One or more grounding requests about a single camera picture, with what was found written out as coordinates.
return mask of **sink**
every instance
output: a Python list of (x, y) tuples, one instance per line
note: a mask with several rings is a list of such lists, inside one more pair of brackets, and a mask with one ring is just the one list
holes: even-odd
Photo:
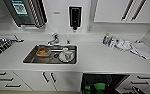
[[(37, 56), (36, 52), (40, 48), (50, 49), (51, 53), (48, 57)], [(62, 61), (60, 59), (60, 54), (63, 52), (63, 48), (68, 48), (69, 52), (73, 53), (73, 57), (70, 61)], [(23, 60), (23, 63), (37, 63), (37, 64), (76, 64), (77, 61), (77, 46), (75, 45), (36, 45), (27, 57)]]

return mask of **white countertop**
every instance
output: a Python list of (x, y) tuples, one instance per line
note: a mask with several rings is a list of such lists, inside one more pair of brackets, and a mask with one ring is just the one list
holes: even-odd
[(150, 60), (130, 52), (109, 48), (101, 42), (77, 42), (76, 64), (29, 64), (24, 58), (36, 44), (46, 41), (15, 43), (0, 54), (0, 70), (77, 71), (87, 73), (150, 73)]

